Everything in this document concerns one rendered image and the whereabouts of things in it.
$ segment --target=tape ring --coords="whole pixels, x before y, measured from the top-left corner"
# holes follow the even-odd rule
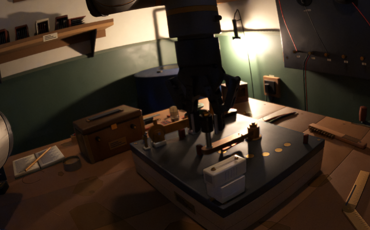
[[[66,172],[73,172],[81,168],[81,161],[78,156],[69,156],[63,160],[64,170]]]

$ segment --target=wooden table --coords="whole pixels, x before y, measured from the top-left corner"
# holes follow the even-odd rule
[[[207,100],[202,101],[208,108]],[[353,230],[341,213],[360,170],[370,172],[370,129],[350,122],[250,99],[235,105],[238,112],[266,119],[291,111],[298,115],[275,124],[309,133],[316,123],[368,143],[361,150],[326,139],[320,178],[293,196],[248,230]],[[156,119],[165,119],[166,114]],[[66,156],[78,155],[82,168],[65,172],[62,164],[14,179],[12,161],[57,145]],[[10,185],[0,196],[0,229],[7,230],[198,230],[203,229],[137,174],[131,152],[88,163],[71,139],[9,157],[4,165]],[[357,211],[370,226],[370,177]]]

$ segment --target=brush bristles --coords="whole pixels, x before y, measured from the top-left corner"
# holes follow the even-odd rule
[[[316,132],[316,133],[321,134],[322,136],[328,137],[330,139],[334,139],[335,138],[335,135],[330,134],[330,133],[328,133],[326,131],[322,131],[322,130],[320,130],[318,128],[314,128],[312,126],[308,126],[308,129],[310,130],[310,132]]]

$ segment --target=yellow pencil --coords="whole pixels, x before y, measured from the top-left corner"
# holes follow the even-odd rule
[[[31,165],[29,165],[27,168],[26,168],[26,172],[27,172],[27,170],[29,170],[38,160],[40,160],[40,158],[42,157],[42,156],[44,156],[44,154],[46,154],[49,150],[51,149],[51,147],[50,148],[48,148],[45,152],[43,152],[43,154],[42,155],[40,155],[33,163],[31,163]]]

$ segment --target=white wall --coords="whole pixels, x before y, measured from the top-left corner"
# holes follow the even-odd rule
[[[239,0],[218,5],[222,15],[222,30],[232,30],[231,20],[239,9],[245,28],[279,28],[275,0]],[[35,21],[49,18],[50,31],[54,30],[54,19],[67,14],[69,18],[85,15],[85,22],[114,19],[114,25],[106,29],[107,36],[96,42],[95,51],[113,47],[168,38],[166,12],[164,7],[152,7],[96,18],[88,12],[85,0],[25,0],[13,3],[0,0],[0,29],[7,29],[10,40],[14,41],[14,28],[27,24],[29,33],[35,33]],[[47,64],[80,56],[88,52],[88,42],[62,47],[35,54],[26,58],[0,65],[2,77],[21,73]]]

